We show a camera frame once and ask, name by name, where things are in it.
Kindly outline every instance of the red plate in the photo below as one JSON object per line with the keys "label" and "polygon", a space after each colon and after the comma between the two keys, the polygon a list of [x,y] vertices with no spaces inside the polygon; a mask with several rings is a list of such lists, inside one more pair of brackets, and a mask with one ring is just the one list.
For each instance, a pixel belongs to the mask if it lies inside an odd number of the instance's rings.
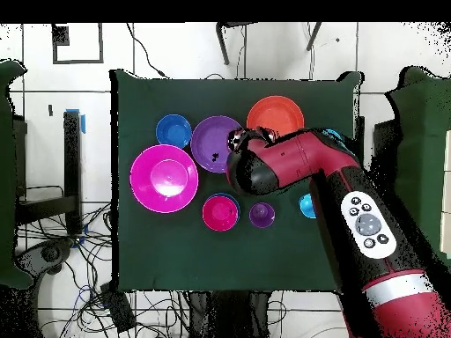
{"label": "red plate", "polygon": [[304,116],[299,107],[284,96],[268,96],[258,101],[248,115],[248,129],[258,126],[273,129],[279,136],[304,127]]}

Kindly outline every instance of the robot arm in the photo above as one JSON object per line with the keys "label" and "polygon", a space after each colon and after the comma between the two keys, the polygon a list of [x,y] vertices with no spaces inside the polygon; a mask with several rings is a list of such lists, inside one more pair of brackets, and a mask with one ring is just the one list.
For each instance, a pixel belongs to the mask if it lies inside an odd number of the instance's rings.
{"label": "robot arm", "polygon": [[[302,129],[273,139],[264,129],[231,134],[227,179],[233,188],[266,195],[311,178],[314,210],[330,249],[331,267],[340,291],[354,297],[355,305],[360,302],[356,307],[362,319],[368,315],[379,337],[451,338],[451,314],[433,288],[415,244],[341,140],[324,129]],[[351,321],[355,310],[346,308],[344,317]],[[348,328],[350,334],[371,338]]]}

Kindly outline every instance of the purple bowl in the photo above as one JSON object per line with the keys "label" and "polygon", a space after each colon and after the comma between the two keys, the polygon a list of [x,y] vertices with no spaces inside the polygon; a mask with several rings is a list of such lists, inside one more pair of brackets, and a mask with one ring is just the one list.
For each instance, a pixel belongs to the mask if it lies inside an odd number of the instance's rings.
{"label": "purple bowl", "polygon": [[196,162],[211,173],[225,173],[230,153],[228,136],[241,125],[226,116],[212,116],[201,121],[191,137],[191,152]]}
{"label": "purple bowl", "polygon": [[276,213],[271,205],[266,202],[258,202],[249,211],[251,223],[258,228],[267,228],[274,223]]}

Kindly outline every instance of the small purple bowl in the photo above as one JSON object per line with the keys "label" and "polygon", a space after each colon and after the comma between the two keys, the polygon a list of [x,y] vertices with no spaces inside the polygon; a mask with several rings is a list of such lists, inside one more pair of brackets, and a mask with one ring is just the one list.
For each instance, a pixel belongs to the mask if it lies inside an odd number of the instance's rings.
{"label": "small purple bowl", "polygon": [[258,202],[249,211],[251,223],[258,228],[267,228],[274,223],[276,213],[271,205],[266,202]]}

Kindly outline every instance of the tiled floor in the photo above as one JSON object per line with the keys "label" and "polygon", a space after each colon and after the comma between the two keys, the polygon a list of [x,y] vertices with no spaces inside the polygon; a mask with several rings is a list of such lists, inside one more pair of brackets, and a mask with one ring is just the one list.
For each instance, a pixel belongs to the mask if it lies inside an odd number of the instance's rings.
{"label": "tiled floor", "polygon": [[[238,76],[243,77],[242,53],[237,69],[243,45],[240,27],[225,30],[228,66],[223,63],[215,23],[130,24],[130,28],[145,45],[151,63],[171,78],[204,78],[212,73],[235,78],[237,71]],[[99,58],[98,43],[94,42],[98,37],[95,24],[69,24],[69,32],[70,45],[58,47],[59,59]],[[86,132],[81,135],[84,212],[104,206],[111,198],[108,71],[125,69],[139,77],[159,77],[149,67],[141,46],[132,40],[126,24],[103,24],[102,37],[103,63],[53,64],[50,25],[0,26],[0,58],[18,59],[27,68],[24,78],[11,84],[10,95],[15,112],[23,114],[28,122],[26,177],[30,187],[63,184],[63,111],[77,108],[85,114]],[[309,78],[312,56],[306,51],[307,41],[307,23],[262,22],[248,26],[247,77]],[[314,44],[313,79],[337,79],[347,70],[365,74],[359,110],[366,117],[365,165],[368,166],[374,124],[394,117],[383,93],[396,87],[401,69],[412,64],[423,65],[432,73],[447,77],[451,74],[450,57],[442,38],[422,25],[326,22]],[[53,108],[52,116],[48,105]],[[451,170],[450,149],[448,146],[448,171]],[[38,189],[29,198],[57,196],[58,193],[56,188]],[[444,210],[443,214],[447,217],[444,221],[451,227],[448,222],[451,210]],[[43,224],[46,227],[57,225],[52,221]],[[107,234],[101,218],[91,224],[90,230]],[[35,242],[31,237],[20,239],[18,248],[25,249]],[[85,247],[89,250],[93,245],[86,243]],[[99,256],[108,259],[109,251],[108,247],[103,247]],[[88,284],[85,261],[77,249],[73,249],[68,263],[76,273],[78,284]],[[95,266],[100,283],[111,278],[111,262],[95,261]],[[170,301],[163,300],[168,296],[167,292],[131,294],[138,321],[145,325],[166,323]],[[272,300],[280,300],[281,296],[281,292],[275,292]],[[77,298],[78,289],[67,265],[58,275],[45,276],[39,297],[40,323],[70,318]],[[160,303],[155,309],[150,302]],[[82,304],[83,301],[78,300],[75,309]],[[274,307],[270,308],[269,320],[276,321],[270,325],[272,338],[347,338],[335,295],[286,291],[284,304],[287,314],[280,322],[277,322],[278,305],[271,304]],[[188,308],[184,301],[182,306]],[[111,319],[103,317],[109,325]],[[169,324],[175,321],[169,332],[178,338],[180,322],[176,322],[171,313],[168,318]],[[57,338],[65,324],[47,324],[43,332],[47,338]],[[91,328],[99,327],[98,321],[92,320]],[[137,338],[156,335],[151,329],[139,328]],[[107,333],[108,338],[129,338],[126,333],[118,336],[114,330]],[[67,338],[107,338],[103,333],[72,334]],[[135,331],[130,335],[135,338]]]}

